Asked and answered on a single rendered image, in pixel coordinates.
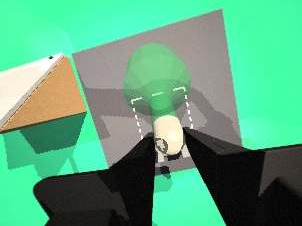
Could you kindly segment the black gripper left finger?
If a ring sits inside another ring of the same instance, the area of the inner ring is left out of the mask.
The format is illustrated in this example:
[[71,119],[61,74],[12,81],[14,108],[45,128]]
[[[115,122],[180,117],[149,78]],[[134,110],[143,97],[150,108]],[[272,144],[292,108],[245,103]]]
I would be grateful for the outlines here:
[[153,132],[109,169],[56,175],[32,193],[52,214],[112,208],[122,226],[152,226],[156,151]]

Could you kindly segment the green glass bottle with white cap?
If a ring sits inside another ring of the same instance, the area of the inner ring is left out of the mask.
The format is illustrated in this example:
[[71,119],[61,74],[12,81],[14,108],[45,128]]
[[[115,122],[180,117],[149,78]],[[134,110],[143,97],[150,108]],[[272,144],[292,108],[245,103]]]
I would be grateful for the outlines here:
[[151,116],[154,143],[163,154],[175,155],[185,145],[175,110],[190,91],[191,76],[186,65],[165,45],[150,43],[132,53],[123,94],[136,112]]

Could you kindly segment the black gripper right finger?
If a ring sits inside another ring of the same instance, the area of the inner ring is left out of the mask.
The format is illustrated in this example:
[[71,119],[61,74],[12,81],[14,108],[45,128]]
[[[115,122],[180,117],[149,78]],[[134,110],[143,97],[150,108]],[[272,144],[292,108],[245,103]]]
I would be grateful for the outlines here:
[[302,143],[252,150],[182,129],[226,226],[265,226],[274,180],[302,173]]

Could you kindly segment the grey flat mat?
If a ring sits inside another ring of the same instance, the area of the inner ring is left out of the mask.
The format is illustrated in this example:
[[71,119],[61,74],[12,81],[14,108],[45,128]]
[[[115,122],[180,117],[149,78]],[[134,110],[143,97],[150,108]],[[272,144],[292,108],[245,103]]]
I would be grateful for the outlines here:
[[243,147],[223,8],[71,53],[108,169],[149,132],[151,116],[123,94],[127,63],[142,45],[165,45],[186,65],[191,91],[176,109],[189,127]]

